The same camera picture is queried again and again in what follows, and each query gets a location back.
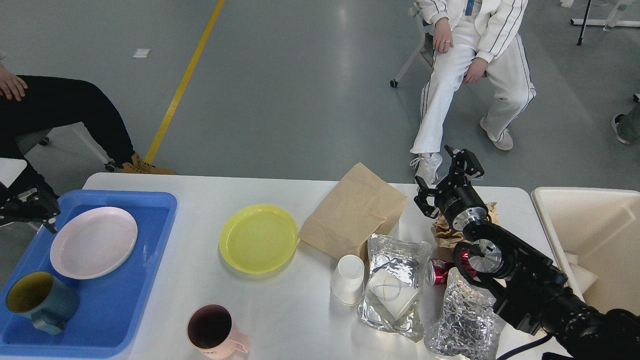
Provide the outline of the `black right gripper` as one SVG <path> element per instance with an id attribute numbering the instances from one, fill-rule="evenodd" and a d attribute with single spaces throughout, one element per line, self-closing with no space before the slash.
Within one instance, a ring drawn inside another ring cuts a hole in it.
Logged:
<path id="1" fill-rule="evenodd" d="M 431 204 L 429 198 L 435 199 L 439 194 L 439 185 L 427 184 L 424 178 L 415 175 L 418 189 L 414 203 L 427 218 L 436 219 L 441 212 L 451 229 L 462 231 L 471 223 L 487 221 L 489 210 L 486 203 L 471 187 L 471 182 L 483 180 L 485 169 L 475 153 L 466 148 L 445 145 L 445 150 L 451 157 L 451 164 L 444 183 L 452 189 L 437 196 L 436 205 Z"/>

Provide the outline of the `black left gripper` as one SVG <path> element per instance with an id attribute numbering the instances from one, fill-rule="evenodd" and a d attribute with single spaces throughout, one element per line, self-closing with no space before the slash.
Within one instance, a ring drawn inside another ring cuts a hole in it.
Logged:
<path id="1" fill-rule="evenodd" d="M 0 223 L 40 223 L 52 234 L 60 214 L 57 197 L 46 189 L 32 187 L 16 197 L 0 183 Z"/>

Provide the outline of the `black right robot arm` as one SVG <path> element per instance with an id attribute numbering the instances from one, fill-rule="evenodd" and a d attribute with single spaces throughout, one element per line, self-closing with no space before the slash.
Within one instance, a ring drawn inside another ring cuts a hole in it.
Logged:
<path id="1" fill-rule="evenodd" d="M 491 292 L 494 313 L 524 333 L 546 332 L 501 359 L 555 338 L 569 360 L 637 360 L 639 317 L 624 309 L 601 313 L 587 305 L 550 257 L 491 223 L 471 183 L 485 173 L 475 153 L 448 145 L 445 150 L 451 157 L 448 175 L 434 188 L 415 177 L 419 189 L 414 202 L 426 217 L 442 214 L 453 230 L 462 232 L 465 239 L 454 248 L 454 264 L 471 285 Z"/>

